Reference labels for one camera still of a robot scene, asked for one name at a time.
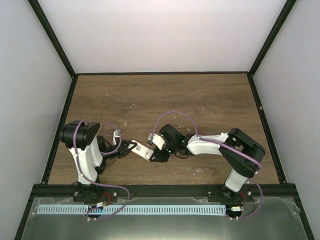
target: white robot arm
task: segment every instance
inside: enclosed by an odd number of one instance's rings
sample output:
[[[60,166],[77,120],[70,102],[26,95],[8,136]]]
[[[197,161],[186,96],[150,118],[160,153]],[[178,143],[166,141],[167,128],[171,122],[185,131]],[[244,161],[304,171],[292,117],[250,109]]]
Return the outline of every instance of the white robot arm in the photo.
[[[60,131],[60,139],[65,143],[73,155],[77,166],[77,158],[73,145],[73,138],[75,128],[79,121],[74,121],[66,124]],[[118,146],[120,134],[115,131],[113,134],[113,145],[109,147],[105,144],[105,139],[102,136],[97,136],[100,128],[98,122],[91,122],[88,125],[81,125],[75,136],[76,147],[79,156],[79,164],[83,174],[94,182],[99,182],[98,174],[102,174],[106,167],[106,159],[114,157],[122,158],[128,153],[134,152],[150,162],[165,163],[169,160],[171,154],[179,156],[193,156],[199,154],[215,154],[223,156],[232,166],[232,171],[226,179],[223,193],[226,197],[231,198],[233,193],[240,191],[243,184],[248,178],[252,178],[258,170],[258,166],[240,156],[226,147],[217,143],[209,142],[216,140],[219,143],[228,145],[229,147],[237,149],[242,146],[241,152],[246,156],[261,162],[266,150],[254,141],[251,137],[246,135],[238,128],[233,128],[229,133],[221,133],[220,135],[200,136],[195,134],[187,134],[186,136],[178,132],[172,125],[167,124],[161,128],[159,134],[152,133],[148,136],[150,144],[155,144],[155,149],[149,149],[141,143],[132,141],[121,141]],[[101,152],[115,151],[113,154],[103,156]],[[78,182],[82,184],[90,184],[86,181],[78,170]]]

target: wooden surface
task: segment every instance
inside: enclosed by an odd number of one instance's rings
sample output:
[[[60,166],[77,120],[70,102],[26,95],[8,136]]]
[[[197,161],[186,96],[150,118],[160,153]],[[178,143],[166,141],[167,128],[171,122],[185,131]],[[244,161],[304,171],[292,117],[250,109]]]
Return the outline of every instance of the wooden surface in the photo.
[[[255,180],[279,183],[245,74],[80,76],[66,123],[82,119],[112,123],[121,129],[123,139],[147,146],[156,120],[171,110],[191,116],[201,135],[218,135],[231,128],[247,133],[267,150],[264,168]],[[166,115],[156,132],[166,123],[183,134],[194,133],[192,123],[178,114]],[[130,153],[108,166],[100,180],[106,184],[222,184],[231,169],[218,155],[171,156],[167,163],[154,163]],[[71,184],[77,178],[73,157],[60,143],[49,183]]]

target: white wall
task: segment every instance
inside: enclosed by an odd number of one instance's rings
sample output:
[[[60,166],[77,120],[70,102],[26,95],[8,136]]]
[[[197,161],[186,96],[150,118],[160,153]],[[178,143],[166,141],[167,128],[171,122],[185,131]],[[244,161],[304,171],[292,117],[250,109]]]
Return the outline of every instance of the white wall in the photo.
[[[320,239],[320,1],[300,0],[254,80],[285,175]]]
[[[0,1],[0,239],[40,183],[71,83],[26,0]]]
[[[39,0],[76,73],[249,71],[285,0]]]

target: purple wire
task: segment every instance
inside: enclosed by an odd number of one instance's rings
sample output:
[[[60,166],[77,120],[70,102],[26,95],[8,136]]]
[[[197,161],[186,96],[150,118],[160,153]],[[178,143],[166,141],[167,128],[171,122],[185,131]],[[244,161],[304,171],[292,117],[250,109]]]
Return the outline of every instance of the purple wire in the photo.
[[[176,113],[176,114],[181,114],[181,115],[184,115],[186,116],[188,119],[191,120],[191,122],[193,123],[193,126],[194,126],[194,130],[195,130],[195,135],[198,137],[199,140],[202,140],[202,141],[205,141],[205,142],[209,142],[209,143],[213,143],[213,144],[218,144],[226,149],[229,149],[230,151],[240,155],[241,157],[244,157],[245,159],[248,159],[249,161],[253,162],[254,164],[256,164],[258,166],[258,168],[261,170],[263,167],[262,165],[255,159],[253,159],[252,157],[244,154],[243,152],[241,151],[238,151],[237,149],[231,147],[231,146],[228,146],[226,144],[224,144],[223,142],[219,141],[219,140],[215,140],[215,139],[206,139],[206,138],[203,138],[201,136],[199,136],[198,134],[198,128],[197,128],[197,125],[196,125],[196,122],[190,117],[188,116],[187,114],[185,114],[184,112],[182,111],[175,111],[175,110],[172,110],[172,111],[167,111],[165,112],[164,114],[162,114],[158,120],[155,122],[155,125],[154,125],[154,128],[153,128],[153,132],[152,132],[152,136],[151,136],[151,142],[152,142],[152,139],[154,138],[154,135],[155,135],[155,132],[156,132],[156,128],[157,128],[157,125],[160,121],[160,119],[162,119],[165,115],[167,114],[172,114],[172,113]]]
[[[121,142],[122,142],[122,136],[121,136],[121,132],[120,132],[119,128],[117,128],[116,125],[113,125],[113,124],[111,124],[111,123],[107,123],[107,124],[104,124],[104,125],[102,126],[102,133],[103,133],[104,135],[112,136],[111,134],[105,132],[105,130],[104,130],[105,126],[112,126],[112,127],[114,127],[114,128],[119,132],[119,137],[120,137],[120,138],[119,138],[119,144],[118,144],[118,146],[115,148],[115,150],[112,150],[112,151],[109,151],[109,152],[103,152],[103,151],[100,152],[102,155],[109,155],[109,154],[113,154],[113,153],[115,153],[116,151],[118,151],[118,149],[120,148]]]
[[[75,156],[76,156],[76,164],[78,166],[78,169],[79,169],[79,172],[80,174],[82,175],[82,177],[87,180],[89,183],[92,183],[94,185],[97,185],[97,186],[100,186],[100,187],[107,187],[107,188],[118,188],[118,189],[123,189],[126,191],[127,193],[127,199],[126,199],[126,202],[123,204],[122,207],[120,207],[117,211],[113,212],[112,214],[108,215],[108,216],[104,216],[104,217],[99,217],[97,218],[97,220],[102,220],[102,219],[108,219],[108,218],[111,218],[113,217],[114,215],[116,215],[117,213],[119,213],[120,211],[122,211],[122,209],[125,208],[125,206],[129,203],[129,200],[130,200],[130,192],[127,188],[125,188],[124,186],[119,186],[119,185],[109,185],[109,184],[101,184],[101,183],[97,183],[97,182],[94,182],[92,181],[91,179],[87,178],[84,174],[84,172],[82,171],[81,169],[81,166],[80,166],[80,159],[79,159],[79,156],[78,156],[78,149],[77,149],[77,144],[76,144],[76,135],[77,135],[77,132],[80,128],[80,125],[84,122],[88,122],[86,120],[81,120],[78,125],[76,126],[75,130],[74,130],[74,134],[73,134],[73,147],[74,147],[74,153],[75,153]],[[120,143],[121,143],[121,133],[119,132],[119,135],[120,135],[120,142],[119,142],[119,146],[120,146]]]
[[[250,213],[247,216],[242,216],[242,217],[240,216],[238,218],[238,220],[240,220],[240,219],[241,220],[248,219],[248,218],[252,217],[253,215],[255,215],[259,211],[259,209],[261,208],[262,203],[263,203],[263,193],[262,193],[262,189],[261,189],[260,185],[257,182],[255,182],[254,180],[252,180],[252,179],[250,179],[249,182],[253,182],[258,187],[259,192],[260,192],[260,197],[261,197],[260,198],[260,203],[259,203],[259,206],[256,208],[256,210],[254,210],[252,213]],[[229,219],[232,219],[232,217],[230,217],[227,213],[225,214],[225,216],[228,217]]]

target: purple cable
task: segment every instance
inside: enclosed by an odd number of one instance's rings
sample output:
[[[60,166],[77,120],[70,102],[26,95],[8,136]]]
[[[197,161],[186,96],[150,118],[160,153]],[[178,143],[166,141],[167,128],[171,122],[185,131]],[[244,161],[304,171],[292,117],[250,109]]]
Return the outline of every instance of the purple cable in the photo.
[[[122,142],[122,136],[121,136],[121,132],[120,132],[119,128],[117,128],[116,125],[113,125],[113,124],[111,124],[111,123],[107,123],[107,124],[104,124],[104,125],[102,126],[102,133],[103,133],[104,135],[112,136],[111,134],[105,132],[105,130],[104,130],[105,126],[112,126],[112,127],[114,127],[114,128],[119,132],[119,137],[120,137],[120,138],[119,138],[119,144],[118,144],[118,146],[115,148],[115,150],[112,150],[112,151],[109,151],[109,152],[103,152],[103,151],[100,152],[102,155],[109,155],[109,154],[115,153],[115,152],[120,148],[120,145],[121,145],[121,142]]]
[[[123,204],[122,207],[120,207],[117,211],[115,211],[114,213],[108,215],[108,216],[104,216],[104,217],[99,217],[99,218],[96,218],[97,220],[102,220],[102,219],[108,219],[108,218],[111,218],[113,217],[114,215],[116,215],[117,213],[119,213],[120,211],[122,211],[122,209],[125,208],[125,206],[129,203],[129,200],[130,200],[130,192],[127,188],[125,188],[124,186],[119,186],[119,185],[109,185],[109,184],[101,184],[101,183],[97,183],[97,182],[94,182],[92,181],[91,179],[87,178],[84,174],[84,172],[82,171],[81,169],[81,166],[80,166],[80,160],[79,160],[79,155],[78,155],[78,149],[77,149],[77,144],[76,144],[76,135],[77,135],[77,132],[80,128],[80,125],[84,122],[88,122],[86,120],[81,120],[78,125],[76,126],[75,130],[74,130],[74,134],[73,134],[73,147],[74,147],[74,153],[75,153],[75,156],[76,156],[76,164],[78,166],[78,169],[79,169],[79,172],[80,174],[82,175],[82,177],[87,180],[89,183],[92,183],[94,185],[97,185],[97,186],[100,186],[100,187],[107,187],[107,188],[118,188],[118,189],[123,189],[126,191],[128,197],[126,199],[126,202]],[[119,143],[119,146],[121,144],[121,133],[119,132],[119,135],[120,135],[120,143]]]
[[[202,141],[205,141],[205,142],[209,142],[209,143],[213,143],[213,144],[218,144],[226,149],[229,149],[230,151],[240,155],[241,157],[244,157],[245,159],[248,159],[249,161],[253,162],[254,164],[256,164],[258,166],[258,168],[261,170],[263,167],[262,165],[255,159],[253,159],[252,157],[244,154],[243,152],[240,152],[238,151],[237,149],[231,147],[231,146],[228,146],[226,144],[224,144],[223,142],[219,141],[219,140],[214,140],[214,139],[206,139],[206,138],[203,138],[201,136],[199,136],[198,134],[198,128],[197,128],[197,125],[196,125],[196,122],[190,117],[188,116],[187,114],[185,114],[184,112],[182,111],[175,111],[175,110],[172,110],[172,111],[167,111],[165,112],[164,114],[162,114],[158,120],[155,122],[155,125],[154,125],[154,128],[153,128],[153,132],[152,132],[152,136],[151,136],[151,139],[150,141],[152,142],[152,139],[154,138],[154,135],[155,135],[155,132],[156,132],[156,128],[157,128],[157,125],[160,121],[160,119],[162,119],[165,115],[167,114],[172,114],[172,113],[176,113],[176,114],[181,114],[181,115],[184,115],[186,116],[188,119],[191,120],[191,122],[193,123],[193,126],[194,126],[194,130],[195,130],[195,135],[198,137],[199,140],[202,140]]]
[[[261,189],[261,187],[260,187],[260,185],[258,184],[258,183],[256,183],[254,180],[252,180],[252,179],[250,179],[249,180],[249,182],[253,182],[257,187],[258,187],[258,189],[259,189],[259,192],[260,192],[260,203],[259,203],[259,206],[256,208],[256,210],[254,210],[252,213],[250,213],[249,215],[247,215],[247,216],[243,216],[243,217],[239,217],[238,218],[238,220],[243,220],[243,219],[248,219],[248,218],[250,218],[250,217],[252,217],[253,215],[255,215],[258,211],[259,211],[259,209],[261,208],[261,206],[262,206],[262,203],[263,203],[263,193],[262,193],[262,189]],[[227,213],[225,214],[225,216],[227,217],[227,218],[229,218],[229,219],[232,219],[232,217],[230,217]]]

